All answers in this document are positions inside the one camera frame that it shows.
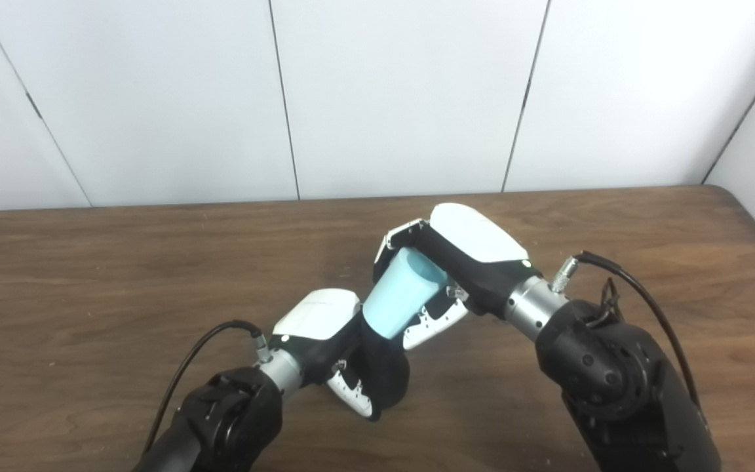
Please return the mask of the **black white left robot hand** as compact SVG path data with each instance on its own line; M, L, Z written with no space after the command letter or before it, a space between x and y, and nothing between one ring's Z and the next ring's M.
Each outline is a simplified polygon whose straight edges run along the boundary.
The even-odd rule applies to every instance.
M285 401L299 389L325 385L368 421L381 414L366 388L362 314L356 293L314 290L279 320L269 340L269 360L257 366Z

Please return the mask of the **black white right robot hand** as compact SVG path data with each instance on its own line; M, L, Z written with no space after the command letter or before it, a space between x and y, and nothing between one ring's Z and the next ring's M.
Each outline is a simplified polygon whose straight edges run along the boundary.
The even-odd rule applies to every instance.
M383 236L364 314L408 351L468 314L491 314L535 342L563 299L503 228L459 203L440 203Z

